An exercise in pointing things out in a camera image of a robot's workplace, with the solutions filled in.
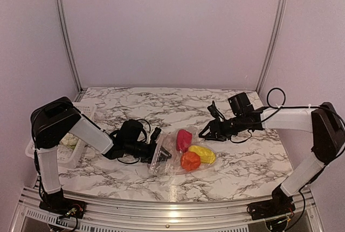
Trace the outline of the clear zip top bag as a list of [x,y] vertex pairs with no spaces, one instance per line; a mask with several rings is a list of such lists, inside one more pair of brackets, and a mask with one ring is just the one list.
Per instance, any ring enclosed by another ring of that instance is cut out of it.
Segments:
[[[206,147],[212,150],[216,155],[215,162],[213,164],[201,163],[198,169],[193,170],[191,172],[187,172],[186,170],[184,170],[181,167],[181,163],[180,163],[181,156],[184,152],[179,152],[176,150],[176,137],[177,137],[177,132],[180,129],[185,129],[189,131],[190,133],[192,133],[191,145],[202,146],[202,147]],[[198,133],[199,133],[199,129],[196,126],[179,128],[169,133],[162,132],[156,141],[157,147],[156,147],[156,151],[154,153],[152,162],[149,164],[149,173],[156,176],[174,176],[174,175],[180,175],[180,174],[193,173],[196,171],[202,171],[202,170],[206,170],[212,167],[217,161],[217,153],[208,146],[208,144],[206,143],[204,139],[198,137]],[[172,154],[171,159],[169,159],[168,161],[165,161],[165,162],[158,161],[158,154],[160,152],[161,146],[163,146]]]

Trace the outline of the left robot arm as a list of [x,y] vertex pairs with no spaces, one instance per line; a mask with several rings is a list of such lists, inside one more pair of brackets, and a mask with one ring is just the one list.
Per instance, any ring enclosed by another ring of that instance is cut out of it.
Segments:
[[126,120],[120,129],[111,133],[102,130],[77,109],[67,97],[61,97],[36,110],[30,116],[34,160],[40,176],[42,201],[56,213],[68,209],[59,180],[57,147],[67,134],[76,136],[109,160],[125,154],[142,163],[166,162],[172,154],[158,145],[160,128],[148,135],[143,120]]

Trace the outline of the red fake pepper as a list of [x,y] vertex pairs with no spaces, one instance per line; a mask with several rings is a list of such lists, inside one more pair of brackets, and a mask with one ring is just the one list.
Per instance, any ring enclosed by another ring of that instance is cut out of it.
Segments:
[[186,152],[192,143],[192,133],[185,129],[180,129],[176,137],[176,150]]

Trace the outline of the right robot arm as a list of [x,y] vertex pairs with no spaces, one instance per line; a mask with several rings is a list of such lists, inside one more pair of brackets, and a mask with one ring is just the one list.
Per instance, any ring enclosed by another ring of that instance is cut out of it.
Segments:
[[226,141],[242,131],[276,131],[308,133],[312,137],[310,153],[272,192],[267,210],[278,215],[292,196],[312,183],[323,170],[344,153],[344,120],[330,102],[308,106],[273,106],[254,108],[245,92],[228,99],[233,117],[226,118],[215,103],[208,106],[213,116],[199,133],[204,140]]

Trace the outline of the white perforated plastic basket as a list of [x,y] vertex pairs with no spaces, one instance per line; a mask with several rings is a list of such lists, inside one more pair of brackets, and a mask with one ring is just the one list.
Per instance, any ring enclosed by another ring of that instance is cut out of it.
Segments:
[[[72,102],[72,104],[90,120],[94,120],[95,104],[81,102]],[[76,168],[85,146],[86,143],[84,141],[75,135],[67,133],[57,148],[58,166],[72,169]]]

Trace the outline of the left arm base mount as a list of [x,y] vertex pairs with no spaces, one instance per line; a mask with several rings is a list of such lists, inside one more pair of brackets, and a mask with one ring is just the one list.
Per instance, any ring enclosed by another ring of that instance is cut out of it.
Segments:
[[63,198],[62,200],[53,200],[50,203],[41,201],[39,208],[50,213],[58,214],[60,218],[76,217],[77,219],[82,219],[86,208],[86,202]]

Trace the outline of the left aluminium frame post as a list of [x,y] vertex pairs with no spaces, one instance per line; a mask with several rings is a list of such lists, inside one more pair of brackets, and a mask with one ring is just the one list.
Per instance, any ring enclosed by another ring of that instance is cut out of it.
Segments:
[[70,37],[68,33],[63,0],[55,0],[55,2],[56,2],[56,8],[57,8],[57,15],[59,19],[59,26],[61,29],[63,44],[66,51],[68,64],[70,66],[72,79],[74,81],[77,92],[81,93],[83,91],[83,87],[82,87],[79,73],[77,70],[77,65],[74,59],[73,49],[72,49],[72,45],[71,45],[71,41],[70,41]]

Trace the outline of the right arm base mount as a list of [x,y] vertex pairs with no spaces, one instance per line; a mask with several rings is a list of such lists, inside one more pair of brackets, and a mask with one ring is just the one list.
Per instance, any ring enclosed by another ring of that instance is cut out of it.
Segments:
[[286,203],[274,203],[273,200],[252,202],[247,206],[247,213],[252,220],[268,219],[271,217],[287,214],[296,210],[294,202],[288,200]]

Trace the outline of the aluminium frame post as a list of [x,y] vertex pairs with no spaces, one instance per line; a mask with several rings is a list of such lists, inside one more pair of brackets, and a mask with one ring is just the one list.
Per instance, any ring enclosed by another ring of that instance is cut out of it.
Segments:
[[285,15],[285,10],[286,10],[286,3],[287,0],[278,0],[277,3],[277,9],[275,12],[275,17],[274,17],[274,21],[273,21],[273,28],[272,28],[272,32],[271,32],[271,36],[268,42],[268,47],[266,50],[266,54],[265,54],[265,58],[264,58],[264,63],[263,66],[261,68],[261,72],[259,75],[259,79],[256,85],[256,92],[259,94],[264,87],[264,83],[266,81],[266,78],[268,76],[268,72],[270,69],[270,66],[272,64],[272,60],[273,60],[273,55],[274,55],[274,51],[275,51],[275,47],[277,44],[277,40],[279,37],[279,33],[281,30],[281,26],[284,20],[284,15]]
[[55,2],[56,2],[56,8],[57,8],[57,15],[59,19],[59,26],[61,29],[63,44],[66,51],[68,64],[70,66],[72,79],[74,81],[77,92],[81,93],[83,91],[83,87],[82,87],[79,73],[77,70],[77,65],[74,59],[73,49],[72,49],[72,45],[71,45],[71,41],[70,41],[70,37],[68,33],[63,0],[55,0]]

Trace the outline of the front aluminium frame rail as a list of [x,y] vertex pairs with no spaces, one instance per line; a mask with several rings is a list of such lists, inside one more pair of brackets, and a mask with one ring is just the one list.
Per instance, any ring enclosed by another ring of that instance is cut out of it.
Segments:
[[[252,220],[251,202],[268,196],[219,202],[150,202],[112,199],[65,192],[66,197],[85,202],[78,231],[267,231],[266,220]],[[48,231],[74,227],[75,221],[39,209],[37,188],[25,187],[9,231]]]

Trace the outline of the right aluminium frame post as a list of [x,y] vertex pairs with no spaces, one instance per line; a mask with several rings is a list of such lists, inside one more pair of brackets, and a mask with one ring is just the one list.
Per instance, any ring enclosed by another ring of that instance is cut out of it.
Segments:
[[281,30],[281,26],[284,20],[284,15],[285,15],[285,10],[286,10],[286,3],[287,0],[278,0],[277,3],[277,9],[275,12],[275,17],[274,17],[274,21],[273,21],[273,28],[272,28],[272,32],[271,32],[271,36],[268,42],[268,47],[266,50],[266,54],[265,54],[265,58],[264,58],[264,63],[263,66],[261,68],[261,72],[259,75],[259,79],[256,85],[256,92],[259,94],[264,87],[264,83],[266,81],[266,78],[268,76],[268,72],[270,69],[270,66],[272,64],[272,60],[273,60],[273,55],[274,55],[274,51],[275,51],[275,47],[277,44],[277,40],[279,37],[279,33]]

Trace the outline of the orange fake tomato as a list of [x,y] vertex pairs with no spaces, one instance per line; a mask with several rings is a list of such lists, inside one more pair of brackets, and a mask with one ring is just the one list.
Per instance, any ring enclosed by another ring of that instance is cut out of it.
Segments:
[[199,168],[201,165],[201,158],[195,152],[187,151],[182,154],[180,163],[184,170],[191,172]]

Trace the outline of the white fake cauliflower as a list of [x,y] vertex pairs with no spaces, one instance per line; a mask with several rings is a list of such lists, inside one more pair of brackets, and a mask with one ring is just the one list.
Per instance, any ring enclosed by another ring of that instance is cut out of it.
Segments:
[[68,148],[75,149],[79,138],[73,134],[67,133],[60,141],[61,145],[64,145]]

